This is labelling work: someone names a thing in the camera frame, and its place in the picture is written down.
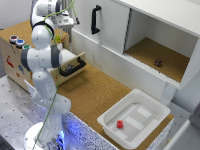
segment small dark object on shelf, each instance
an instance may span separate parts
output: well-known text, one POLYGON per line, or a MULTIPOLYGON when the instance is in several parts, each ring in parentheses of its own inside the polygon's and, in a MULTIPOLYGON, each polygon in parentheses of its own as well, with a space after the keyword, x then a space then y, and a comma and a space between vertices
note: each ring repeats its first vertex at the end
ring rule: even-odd
POLYGON ((154 63, 155 66, 160 67, 161 66, 162 61, 160 59, 157 59, 154 63))

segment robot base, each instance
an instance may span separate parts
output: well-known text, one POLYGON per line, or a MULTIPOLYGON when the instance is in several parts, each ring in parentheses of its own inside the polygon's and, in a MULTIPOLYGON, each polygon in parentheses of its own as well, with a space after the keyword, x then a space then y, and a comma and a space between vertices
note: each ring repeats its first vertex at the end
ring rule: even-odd
MULTIPOLYGON (((42 128, 42 125, 43 125, 42 122, 35 124, 26 132, 25 137, 24 137, 24 150, 33 150, 33 146, 35 144, 34 138, 36 137, 36 135, 42 128)), ((70 139, 65 138, 66 146, 69 145, 69 142, 70 142, 70 139)), ((39 145, 39 142, 37 142, 37 144, 35 144, 34 150, 49 150, 49 148, 47 145, 45 147, 42 147, 41 145, 39 145)))

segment black door handle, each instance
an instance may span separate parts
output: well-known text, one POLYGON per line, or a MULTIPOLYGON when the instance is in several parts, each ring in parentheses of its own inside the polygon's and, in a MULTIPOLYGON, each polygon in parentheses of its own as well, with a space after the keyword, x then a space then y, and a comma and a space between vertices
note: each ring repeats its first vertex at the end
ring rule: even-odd
POLYGON ((79 65, 72 68, 72 69, 69 69, 67 71, 63 71, 60 68, 60 75, 67 77, 67 76, 73 74, 74 72, 78 71, 79 69, 83 68, 86 65, 86 63, 80 57, 78 57, 77 61, 79 62, 79 65))
POLYGON ((96 12, 101 10, 101 7, 96 5, 96 8, 94 8, 92 10, 92 25, 91 25, 91 30, 92 30, 92 34, 96 34, 98 33, 100 30, 98 28, 96 28, 96 12))

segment white plastic tray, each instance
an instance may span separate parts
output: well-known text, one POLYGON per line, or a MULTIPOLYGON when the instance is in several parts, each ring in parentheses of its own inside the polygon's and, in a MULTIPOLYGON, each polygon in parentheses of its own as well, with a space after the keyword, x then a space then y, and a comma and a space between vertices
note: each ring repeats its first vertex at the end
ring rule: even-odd
POLYGON ((135 89, 97 120, 122 147, 136 149, 169 113, 169 108, 135 89), (117 120, 123 120, 123 128, 117 128, 117 120))

